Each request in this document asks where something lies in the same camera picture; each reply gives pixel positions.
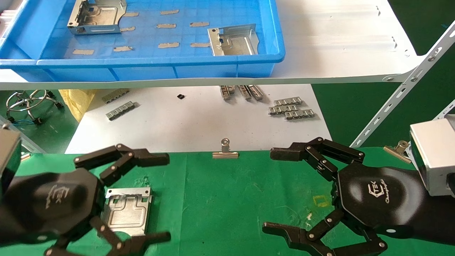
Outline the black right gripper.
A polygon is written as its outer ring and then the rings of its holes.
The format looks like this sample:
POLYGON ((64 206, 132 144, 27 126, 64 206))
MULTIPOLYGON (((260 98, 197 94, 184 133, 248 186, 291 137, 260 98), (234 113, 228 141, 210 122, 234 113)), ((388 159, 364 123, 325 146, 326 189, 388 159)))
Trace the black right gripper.
POLYGON ((414 238, 416 217, 427 197, 420 176, 416 171, 398 167, 362 165, 364 157, 357 149, 322 137, 270 150, 273 160, 305 161, 325 180, 337 180, 341 206, 354 223, 364 229, 360 233, 365 242, 333 249, 323 243, 322 238, 346 218, 342 209, 335 209, 309 231, 264 222, 263 232, 281 236, 289 248, 312 256, 378 256, 388 245, 377 233, 400 239, 414 238), (338 168, 327 157, 350 165, 338 173, 338 168))

